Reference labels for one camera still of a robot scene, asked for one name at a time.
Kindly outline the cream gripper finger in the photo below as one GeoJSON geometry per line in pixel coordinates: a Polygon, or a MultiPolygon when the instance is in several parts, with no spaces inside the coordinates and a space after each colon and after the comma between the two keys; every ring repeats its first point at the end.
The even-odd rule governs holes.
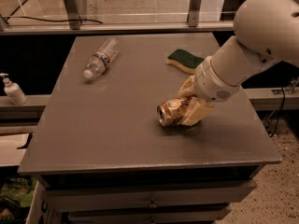
{"type": "Polygon", "coordinates": [[[180,121],[183,126],[193,126],[200,120],[209,116],[214,110],[214,105],[193,97],[187,107],[186,113],[180,121]]]}
{"type": "Polygon", "coordinates": [[[194,76],[189,76],[178,90],[179,97],[189,97],[195,95],[194,76]]]}

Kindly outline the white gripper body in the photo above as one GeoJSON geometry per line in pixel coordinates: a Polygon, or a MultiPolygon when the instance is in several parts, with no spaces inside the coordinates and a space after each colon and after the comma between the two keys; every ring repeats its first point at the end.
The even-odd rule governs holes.
{"type": "Polygon", "coordinates": [[[239,86],[230,86],[221,81],[207,56],[196,68],[194,74],[194,93],[197,97],[209,102],[225,102],[239,91],[239,86]]]}

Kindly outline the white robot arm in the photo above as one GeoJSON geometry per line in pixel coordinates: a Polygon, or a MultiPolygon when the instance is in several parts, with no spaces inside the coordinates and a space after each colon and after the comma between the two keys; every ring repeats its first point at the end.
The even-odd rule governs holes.
{"type": "Polygon", "coordinates": [[[247,0],[235,13],[234,35],[206,57],[178,91],[190,97],[178,122],[193,126],[213,104],[232,97],[248,78],[279,61],[299,62],[299,5],[293,0],[247,0]]]}

